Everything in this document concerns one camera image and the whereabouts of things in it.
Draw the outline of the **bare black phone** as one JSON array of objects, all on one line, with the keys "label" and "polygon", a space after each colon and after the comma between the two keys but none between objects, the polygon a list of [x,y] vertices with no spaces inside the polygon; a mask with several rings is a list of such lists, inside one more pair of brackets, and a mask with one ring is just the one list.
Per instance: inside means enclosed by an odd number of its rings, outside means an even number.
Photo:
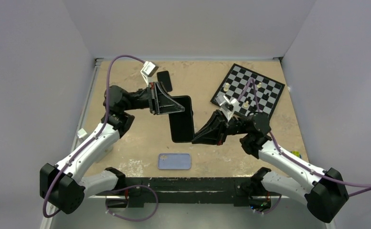
[{"label": "bare black phone", "polygon": [[169,71],[157,72],[157,80],[161,82],[167,92],[172,92],[172,83]]}]

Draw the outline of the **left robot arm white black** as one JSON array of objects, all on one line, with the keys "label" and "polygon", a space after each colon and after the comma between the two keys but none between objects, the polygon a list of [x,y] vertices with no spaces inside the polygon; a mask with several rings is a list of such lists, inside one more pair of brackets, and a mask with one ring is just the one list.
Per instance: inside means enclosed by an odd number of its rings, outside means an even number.
[{"label": "left robot arm white black", "polygon": [[43,216],[51,218],[60,211],[74,212],[89,196],[110,191],[120,195],[125,190],[124,175],[108,168],[85,177],[89,167],[124,136],[135,117],[128,110],[149,109],[153,115],[174,114],[185,107],[170,96],[161,82],[151,82],[144,89],[128,92],[112,85],[105,91],[106,111],[95,130],[64,159],[40,169],[40,196],[44,199]]}]

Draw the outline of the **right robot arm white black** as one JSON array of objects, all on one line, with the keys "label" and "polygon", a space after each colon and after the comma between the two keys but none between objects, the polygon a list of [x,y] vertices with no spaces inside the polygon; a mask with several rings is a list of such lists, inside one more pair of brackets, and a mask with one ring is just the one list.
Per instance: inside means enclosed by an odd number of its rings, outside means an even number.
[{"label": "right robot arm white black", "polygon": [[267,115],[255,113],[248,117],[227,119],[222,111],[213,112],[199,130],[192,144],[222,145],[227,136],[243,134],[240,143],[248,155],[274,165],[287,176],[262,168],[254,174],[252,191],[263,194],[276,192],[306,205],[309,212],[324,223],[330,223],[349,200],[341,173],[325,170],[288,152],[270,136]]}]

